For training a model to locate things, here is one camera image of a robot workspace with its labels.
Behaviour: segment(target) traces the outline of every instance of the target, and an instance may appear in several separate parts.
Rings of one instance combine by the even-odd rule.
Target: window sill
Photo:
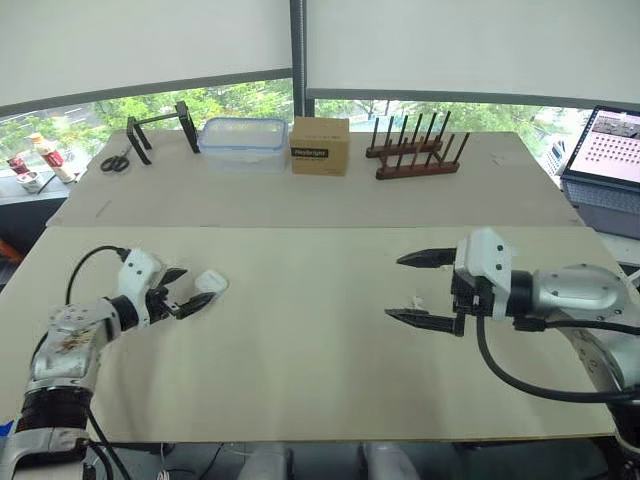
[[[43,173],[45,182],[55,175],[50,171],[49,174]],[[21,202],[35,202],[40,200],[48,200],[51,198],[66,198],[75,183],[64,184],[57,178],[54,178],[49,185],[40,193],[29,193],[22,188],[16,181],[15,175],[11,177],[0,178],[0,206]]]

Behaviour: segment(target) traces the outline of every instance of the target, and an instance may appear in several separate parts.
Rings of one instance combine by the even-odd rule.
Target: laptop screen
[[[640,112],[596,107],[564,176],[640,185]]]

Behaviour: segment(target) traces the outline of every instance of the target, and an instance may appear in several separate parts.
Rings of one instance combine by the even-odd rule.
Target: roller blind
[[[640,105],[638,0],[308,0],[307,13],[312,97]]]
[[[288,0],[0,2],[0,107],[289,68]]]

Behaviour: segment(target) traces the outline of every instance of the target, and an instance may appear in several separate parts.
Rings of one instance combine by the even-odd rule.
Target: black cable
[[[51,178],[49,180],[47,180],[44,185],[42,185],[42,187],[40,187],[40,190],[38,190],[36,192],[36,195],[40,195],[42,193],[42,190],[44,190],[45,188],[47,188],[47,185],[49,185],[51,183],[51,180],[53,180],[54,178],[56,178],[56,174],[54,173],[53,175],[51,175]]]
[[[96,456],[100,459],[100,462],[102,462],[102,466],[104,467],[105,474],[107,475],[107,480],[113,480],[113,468],[111,467],[111,462],[109,461],[107,456],[104,454],[102,450],[100,450],[100,447],[98,447],[98,445],[96,445],[96,443],[93,440],[88,440],[88,445],[91,448],[91,450],[94,451]]]
[[[65,305],[69,305],[71,303],[71,288],[73,288],[73,282],[76,279],[76,275],[78,275],[78,272],[80,271],[80,268],[82,267],[84,262],[86,262],[89,258],[91,258],[96,253],[102,252],[103,250],[113,250],[120,256],[120,258],[123,261],[124,261],[123,257],[126,257],[125,253],[129,252],[129,250],[127,250],[126,248],[114,247],[113,245],[102,245],[101,247],[94,248],[93,250],[89,251],[84,257],[80,259],[76,267],[73,269],[73,273],[71,274],[71,277],[69,278],[69,283],[67,284],[67,293],[65,294],[65,297],[64,297]]]
[[[96,421],[96,417],[93,416],[93,412],[91,411],[91,408],[87,408],[87,415],[89,417],[89,422],[91,423],[91,426],[96,431],[96,434],[100,439],[100,442],[102,442],[102,445],[107,450],[107,453],[113,460],[113,463],[116,464],[116,467],[120,471],[120,474],[122,475],[122,477],[125,480],[131,480],[131,476],[129,475],[129,472],[127,472],[127,469],[124,467],[122,460],[120,460],[120,457],[118,456],[116,451],[113,449],[113,447],[107,440],[107,437],[105,437],[104,432],[102,431],[102,429],[100,428],[100,425],[98,425],[98,422]]]
[[[36,348],[33,350],[33,353],[31,354],[31,362],[29,363],[30,365],[33,363],[33,359],[35,358],[36,353],[38,352],[38,350],[40,350],[40,347],[42,346],[44,341],[47,339],[47,334],[48,332],[45,332],[45,334],[42,335],[42,337],[40,337],[40,340],[38,341]]]
[[[205,468],[204,471],[200,474],[200,476],[198,477],[198,480],[204,480],[205,478],[207,478],[207,475],[209,474],[209,470],[211,470],[213,468],[213,464],[216,463],[216,458],[218,458],[218,455],[222,451],[222,446],[223,445],[224,445],[224,443],[221,443],[218,446],[218,450],[216,450],[216,453],[213,456],[213,458],[211,459],[211,462],[209,463],[209,465],[207,465],[207,468]]]
[[[613,332],[627,333],[629,335],[640,335],[640,327],[623,325],[622,323],[596,322],[592,320],[555,320],[547,322],[547,328],[595,328],[598,330],[611,330]]]
[[[513,388],[517,388],[529,395],[536,397],[547,398],[549,400],[557,400],[560,402],[575,402],[575,403],[617,403],[617,402],[630,402],[640,398],[640,389],[627,390],[623,392],[565,392],[562,390],[551,390],[549,388],[541,388],[529,383],[523,382],[515,377],[512,377],[507,372],[502,370],[496,363],[494,358],[489,352],[489,346],[487,345],[487,337],[485,332],[484,317],[478,316],[477,319],[477,337],[478,348],[480,354],[484,359],[489,369],[503,382],[511,385]]]

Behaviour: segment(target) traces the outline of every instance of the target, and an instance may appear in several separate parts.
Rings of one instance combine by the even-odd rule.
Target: laptop
[[[597,106],[561,182],[588,226],[640,239],[640,112]]]

